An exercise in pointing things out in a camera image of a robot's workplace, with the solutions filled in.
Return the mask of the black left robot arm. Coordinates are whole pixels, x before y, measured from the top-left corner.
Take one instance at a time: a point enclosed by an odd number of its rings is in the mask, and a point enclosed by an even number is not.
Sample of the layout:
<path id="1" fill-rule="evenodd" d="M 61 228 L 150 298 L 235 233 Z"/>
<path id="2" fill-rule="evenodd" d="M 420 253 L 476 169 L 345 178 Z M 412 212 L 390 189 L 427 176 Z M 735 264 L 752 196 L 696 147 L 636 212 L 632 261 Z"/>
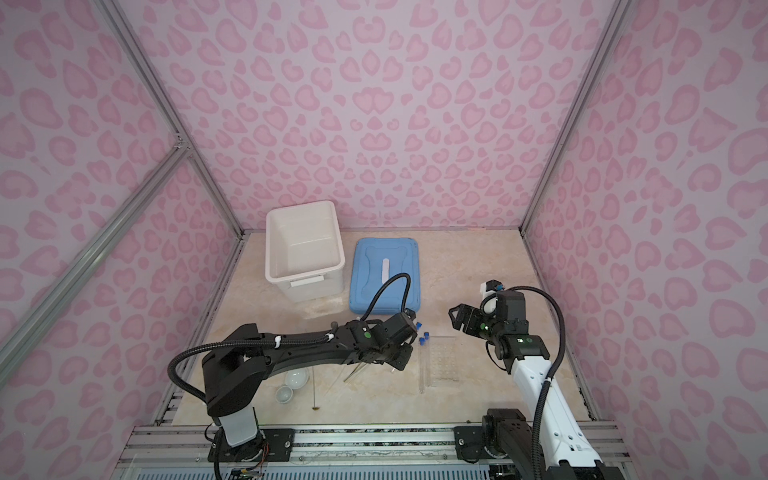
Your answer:
<path id="1" fill-rule="evenodd" d="M 417 337 L 415 313 L 407 309 L 386 320 L 351 320 L 329 330 L 303 334 L 262 333 L 255 324 L 237 328 L 202 359 L 208 415 L 230 447 L 260 436 L 251 402 L 272 376 L 318 365 L 384 364 L 402 371 Z"/>

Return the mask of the clear acrylic test tube rack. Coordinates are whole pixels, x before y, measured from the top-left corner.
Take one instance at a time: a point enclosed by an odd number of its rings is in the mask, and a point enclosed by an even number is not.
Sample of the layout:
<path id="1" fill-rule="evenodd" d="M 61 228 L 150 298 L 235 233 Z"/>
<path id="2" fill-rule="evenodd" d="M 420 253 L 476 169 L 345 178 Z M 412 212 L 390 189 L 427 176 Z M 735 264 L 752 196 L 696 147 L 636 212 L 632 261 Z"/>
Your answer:
<path id="1" fill-rule="evenodd" d="M 459 381 L 457 341 L 451 336 L 434 336 L 429 343 L 429 378 L 433 386 L 448 386 Z"/>

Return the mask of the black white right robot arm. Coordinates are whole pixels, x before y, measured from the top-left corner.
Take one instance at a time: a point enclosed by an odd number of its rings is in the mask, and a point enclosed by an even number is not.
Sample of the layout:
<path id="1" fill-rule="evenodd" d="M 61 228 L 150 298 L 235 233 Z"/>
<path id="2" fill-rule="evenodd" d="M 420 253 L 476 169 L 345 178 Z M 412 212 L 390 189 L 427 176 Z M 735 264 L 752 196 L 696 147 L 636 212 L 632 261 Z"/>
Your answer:
<path id="1" fill-rule="evenodd" d="M 529 333 L 526 292 L 543 297 L 558 324 L 557 354 L 550 356 L 543 339 Z M 483 417 L 482 450 L 512 462 L 515 479 L 622 479 L 586 438 L 556 381 L 565 357 L 562 309 L 549 293 L 515 286 L 486 296 L 481 305 L 460 304 L 449 310 L 453 328 L 485 342 L 495 367 L 510 375 L 533 418 L 518 409 L 490 409 Z"/>

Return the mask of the blue capped test tube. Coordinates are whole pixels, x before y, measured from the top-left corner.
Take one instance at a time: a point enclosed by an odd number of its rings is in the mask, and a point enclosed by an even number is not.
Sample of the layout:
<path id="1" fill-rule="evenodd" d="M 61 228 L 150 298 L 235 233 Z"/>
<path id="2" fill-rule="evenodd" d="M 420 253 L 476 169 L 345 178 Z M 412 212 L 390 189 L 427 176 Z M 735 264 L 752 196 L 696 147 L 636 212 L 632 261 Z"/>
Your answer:
<path id="1" fill-rule="evenodd" d="M 430 333 L 425 332 L 420 338 L 421 390 L 425 391 L 431 385 Z"/>
<path id="2" fill-rule="evenodd" d="M 427 387 L 428 377 L 428 348 L 427 340 L 424 337 L 419 338 L 419 394 L 423 395 Z"/>

